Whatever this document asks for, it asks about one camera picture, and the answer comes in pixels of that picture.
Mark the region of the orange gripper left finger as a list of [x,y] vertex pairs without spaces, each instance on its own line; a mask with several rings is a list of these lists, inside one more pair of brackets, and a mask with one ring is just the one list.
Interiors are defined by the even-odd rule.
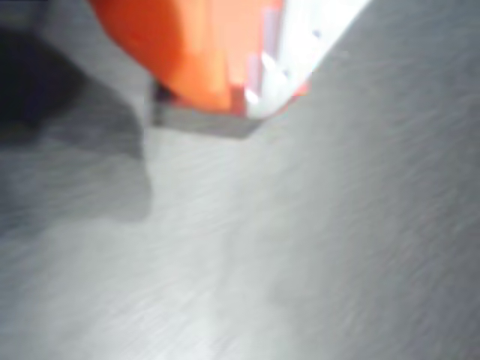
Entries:
[[106,34],[175,102],[243,113],[248,62],[260,51],[267,1],[95,0]]

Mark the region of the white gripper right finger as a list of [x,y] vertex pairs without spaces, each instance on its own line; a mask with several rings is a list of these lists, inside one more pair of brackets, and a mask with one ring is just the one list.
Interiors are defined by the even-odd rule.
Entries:
[[264,10],[260,48],[248,59],[245,116],[268,118],[284,108],[368,4],[283,1]]

